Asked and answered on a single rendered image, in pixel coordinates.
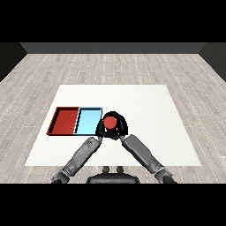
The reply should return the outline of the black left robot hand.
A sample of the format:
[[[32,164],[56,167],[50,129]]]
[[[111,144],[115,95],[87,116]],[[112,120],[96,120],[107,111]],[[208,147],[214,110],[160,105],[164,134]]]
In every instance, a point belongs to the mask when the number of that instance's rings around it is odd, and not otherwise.
[[[104,120],[101,118],[96,126],[95,135],[98,138],[108,138],[110,136],[109,131],[104,125]]]

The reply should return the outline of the shallow red open box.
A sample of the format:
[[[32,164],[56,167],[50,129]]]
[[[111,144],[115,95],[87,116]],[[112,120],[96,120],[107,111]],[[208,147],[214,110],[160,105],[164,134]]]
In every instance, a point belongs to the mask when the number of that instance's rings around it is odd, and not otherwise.
[[[78,114],[79,107],[57,107],[49,124],[47,135],[72,136]]]

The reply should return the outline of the small red can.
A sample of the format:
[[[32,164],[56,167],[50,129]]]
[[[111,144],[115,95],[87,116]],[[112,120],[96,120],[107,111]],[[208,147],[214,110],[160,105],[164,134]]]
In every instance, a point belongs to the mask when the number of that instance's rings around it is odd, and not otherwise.
[[[117,120],[114,117],[106,117],[103,123],[107,130],[114,130],[117,126]]]

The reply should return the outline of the dark grey robot body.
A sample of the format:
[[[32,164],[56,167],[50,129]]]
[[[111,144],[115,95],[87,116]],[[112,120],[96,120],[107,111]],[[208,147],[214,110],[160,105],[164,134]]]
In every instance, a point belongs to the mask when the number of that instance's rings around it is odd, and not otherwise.
[[[117,166],[116,173],[110,173],[109,166],[104,166],[101,174],[91,176],[87,179],[87,184],[139,184],[139,179],[135,176],[125,174],[122,166]]]

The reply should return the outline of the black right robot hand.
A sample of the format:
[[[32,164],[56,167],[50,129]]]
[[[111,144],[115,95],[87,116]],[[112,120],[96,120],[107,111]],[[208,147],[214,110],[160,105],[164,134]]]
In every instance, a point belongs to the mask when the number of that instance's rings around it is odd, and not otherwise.
[[[128,125],[126,123],[125,118],[115,111],[110,111],[106,113],[103,117],[103,120],[106,117],[114,117],[117,120],[117,126],[114,130],[108,130],[110,133],[109,138],[111,139],[119,139],[120,137],[124,137],[128,134]]]

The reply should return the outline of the shallow light blue open box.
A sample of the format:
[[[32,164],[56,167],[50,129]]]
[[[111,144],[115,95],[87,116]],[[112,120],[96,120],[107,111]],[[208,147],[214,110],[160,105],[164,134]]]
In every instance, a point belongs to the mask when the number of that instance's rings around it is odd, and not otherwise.
[[[74,135],[95,135],[96,127],[101,118],[101,107],[81,107],[74,126]]]

